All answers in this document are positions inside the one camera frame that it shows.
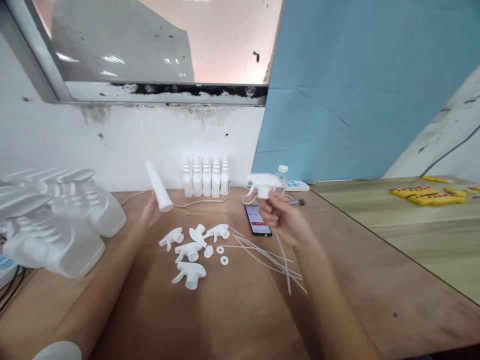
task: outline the trigger sprayer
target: trigger sprayer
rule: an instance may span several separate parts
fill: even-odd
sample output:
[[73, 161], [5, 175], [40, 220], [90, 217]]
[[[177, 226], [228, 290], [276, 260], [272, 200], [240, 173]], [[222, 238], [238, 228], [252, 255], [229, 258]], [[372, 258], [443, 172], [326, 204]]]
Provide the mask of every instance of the trigger sprayer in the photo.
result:
[[250, 174], [248, 181], [251, 182], [250, 191], [246, 197], [251, 195], [255, 189], [258, 190], [259, 199], [268, 199], [270, 190], [282, 187], [282, 182], [278, 177], [269, 173]]

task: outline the yellow box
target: yellow box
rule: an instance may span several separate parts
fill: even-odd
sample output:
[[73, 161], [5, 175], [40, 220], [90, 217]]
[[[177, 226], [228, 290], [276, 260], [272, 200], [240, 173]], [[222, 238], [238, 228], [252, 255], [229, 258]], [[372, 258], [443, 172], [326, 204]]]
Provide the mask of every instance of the yellow box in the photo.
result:
[[393, 195], [397, 195], [401, 198], [407, 198], [410, 196], [425, 196], [425, 195], [434, 195], [438, 194], [440, 190], [431, 188], [430, 186], [424, 186], [424, 187], [412, 187], [412, 188], [397, 188], [393, 189], [391, 193]]
[[465, 202], [465, 198], [461, 196], [455, 196], [450, 194], [442, 194], [442, 195], [427, 195], [427, 196], [409, 196], [408, 200], [411, 202], [426, 206], [426, 205], [451, 205], [451, 204], [461, 204]]
[[422, 176], [421, 179], [428, 180], [428, 181], [434, 181], [434, 182], [437, 182], [437, 183], [447, 183], [447, 184], [451, 184], [453, 182], [452, 180], [442, 179], [442, 178], [439, 178], [439, 177], [430, 177], [430, 176]]
[[455, 196], [461, 196], [461, 197], [467, 197], [468, 194], [464, 191], [454, 189], [452, 187], [446, 187], [443, 190], [445, 190], [447, 193], [455, 195]]

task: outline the pen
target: pen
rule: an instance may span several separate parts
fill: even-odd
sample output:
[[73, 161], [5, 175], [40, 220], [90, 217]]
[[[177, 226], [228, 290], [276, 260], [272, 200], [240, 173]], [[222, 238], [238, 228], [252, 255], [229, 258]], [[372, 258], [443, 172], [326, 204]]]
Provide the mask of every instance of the pen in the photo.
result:
[[287, 204], [290, 204], [290, 205], [293, 205], [293, 206], [303, 206], [305, 205], [307, 202], [303, 199], [299, 199], [299, 200], [292, 200], [292, 201], [289, 201], [287, 202]]

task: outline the blue backdrop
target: blue backdrop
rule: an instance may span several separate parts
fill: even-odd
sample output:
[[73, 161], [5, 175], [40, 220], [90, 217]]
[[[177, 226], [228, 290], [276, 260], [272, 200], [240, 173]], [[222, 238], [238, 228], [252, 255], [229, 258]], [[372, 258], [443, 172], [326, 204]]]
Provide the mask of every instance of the blue backdrop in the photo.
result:
[[479, 0], [286, 0], [252, 172], [380, 178], [479, 63]]

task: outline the smartphone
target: smartphone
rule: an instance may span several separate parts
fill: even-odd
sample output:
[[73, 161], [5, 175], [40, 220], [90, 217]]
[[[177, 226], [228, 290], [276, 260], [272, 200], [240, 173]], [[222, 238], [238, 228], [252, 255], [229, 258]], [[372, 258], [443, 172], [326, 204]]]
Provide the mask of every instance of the smartphone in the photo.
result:
[[264, 219], [260, 215], [260, 205], [245, 205], [245, 211], [253, 235], [272, 236], [272, 230], [264, 223]]

